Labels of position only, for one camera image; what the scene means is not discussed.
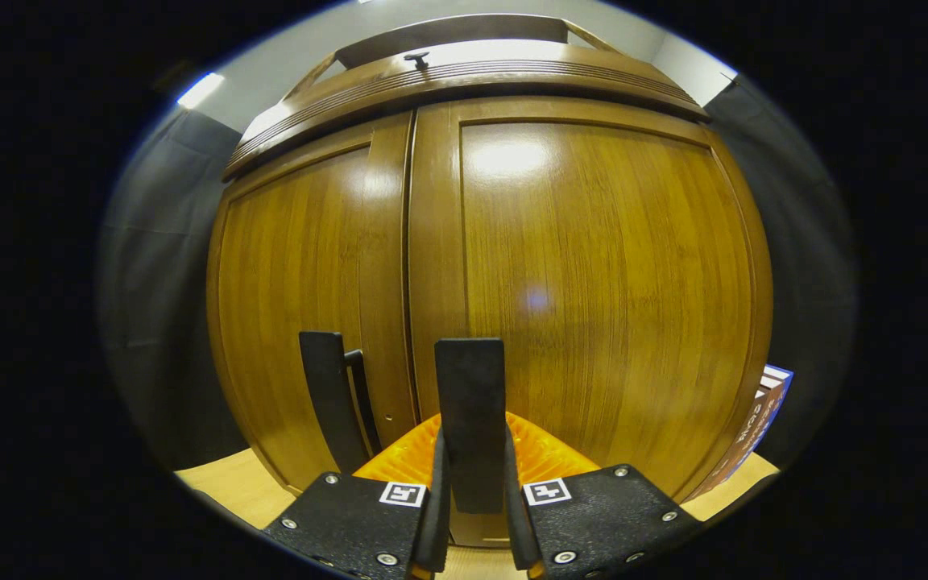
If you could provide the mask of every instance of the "wooden door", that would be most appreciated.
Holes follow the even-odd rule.
[[[383,445],[416,425],[406,342],[404,178],[412,114],[291,151],[225,191],[209,257],[214,360],[242,432],[302,492],[337,470],[306,388],[302,330],[362,349]]]
[[[760,217],[717,137],[583,99],[435,104],[411,189],[420,418],[434,342],[500,337],[508,411],[685,498],[747,416],[771,328]],[[502,525],[469,519],[467,543],[496,545]]]

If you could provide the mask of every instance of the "light wood floor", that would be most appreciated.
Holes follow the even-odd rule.
[[[681,507],[692,517],[704,521],[722,511],[763,477],[777,471],[771,463],[752,453],[728,481]],[[251,449],[203,466],[176,471],[176,474],[185,484],[207,493],[256,528],[266,528],[295,499],[290,491],[274,481]],[[523,580],[526,573],[515,570],[509,549],[450,546],[446,570],[439,574],[441,580],[493,578]]]

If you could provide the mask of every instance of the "gray curtain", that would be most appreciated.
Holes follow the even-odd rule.
[[[99,246],[106,358],[134,423],[166,469],[247,447],[221,392],[206,327],[206,253],[239,133],[171,110],[115,184]]]
[[[747,177],[773,264],[768,362],[794,371],[757,452],[784,469],[817,432],[847,374],[857,253],[839,190],[802,133],[747,77],[704,110]]]

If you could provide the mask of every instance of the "wooden cabinet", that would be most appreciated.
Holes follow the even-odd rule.
[[[431,345],[500,337],[509,412],[692,491],[754,397],[771,300],[747,239],[760,219],[706,130],[585,99],[439,103],[417,114],[412,168],[422,419],[438,412]]]
[[[398,56],[362,65],[247,132],[209,262],[225,394],[262,463],[299,492],[336,470],[300,331],[363,351],[383,445],[439,412],[435,341],[498,337],[508,411],[682,500],[736,437],[765,364],[757,209],[706,115],[653,67],[520,40],[529,60],[461,66],[494,42],[432,48],[422,77]],[[512,94],[448,89],[482,74],[487,93]],[[575,96],[581,74],[590,92]],[[546,94],[553,76],[566,94]],[[332,99],[349,128],[322,130],[339,118]],[[454,513],[452,531],[506,545],[502,518]]]
[[[310,143],[225,191],[209,261],[213,358],[251,447],[300,492],[335,461],[306,389],[301,330],[366,353],[383,445],[416,424],[403,286],[411,114]]]

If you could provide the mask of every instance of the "book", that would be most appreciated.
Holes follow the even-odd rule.
[[[754,395],[754,404],[751,405],[751,411],[748,413],[747,420],[744,421],[744,426],[741,427],[736,439],[732,445],[729,445],[729,449],[722,455],[722,459],[719,459],[715,468],[682,502],[689,502],[690,499],[715,489],[732,477],[732,474],[736,473],[745,460],[750,458],[751,453],[769,431],[769,426],[773,424],[773,419],[776,418],[780,405],[783,404],[785,393],[789,390],[789,383],[792,381],[792,371],[766,364],[758,384],[758,392]]]

